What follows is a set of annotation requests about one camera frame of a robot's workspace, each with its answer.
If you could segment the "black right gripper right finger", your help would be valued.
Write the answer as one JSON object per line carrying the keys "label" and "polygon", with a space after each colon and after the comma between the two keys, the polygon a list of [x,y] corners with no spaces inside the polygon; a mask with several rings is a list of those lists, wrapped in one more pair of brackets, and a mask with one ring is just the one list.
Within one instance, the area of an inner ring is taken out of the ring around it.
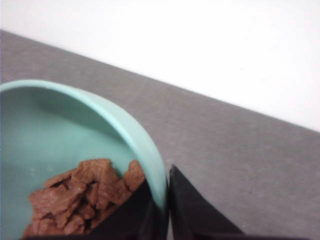
{"label": "black right gripper right finger", "polygon": [[175,240],[246,240],[244,232],[211,205],[174,164],[169,205]]}

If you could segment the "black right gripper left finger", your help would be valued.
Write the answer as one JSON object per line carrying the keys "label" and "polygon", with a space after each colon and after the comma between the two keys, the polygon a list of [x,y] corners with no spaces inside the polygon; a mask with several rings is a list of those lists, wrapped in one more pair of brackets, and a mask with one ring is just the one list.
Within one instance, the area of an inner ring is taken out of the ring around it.
{"label": "black right gripper left finger", "polygon": [[167,215],[154,203],[146,181],[89,234],[31,236],[27,240],[165,240]]}

